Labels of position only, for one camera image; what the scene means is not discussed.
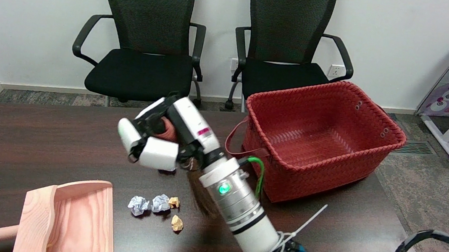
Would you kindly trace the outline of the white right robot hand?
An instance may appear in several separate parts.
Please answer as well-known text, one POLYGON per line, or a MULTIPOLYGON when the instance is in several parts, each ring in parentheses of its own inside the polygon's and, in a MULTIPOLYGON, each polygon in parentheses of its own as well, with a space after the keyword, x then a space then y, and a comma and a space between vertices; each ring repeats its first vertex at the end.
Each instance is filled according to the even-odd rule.
POLYGON ((122 118, 118 134, 132 163, 174 170, 192 160, 211 170, 227 157, 213 130, 187 97, 172 94, 144 108, 135 118, 122 118))

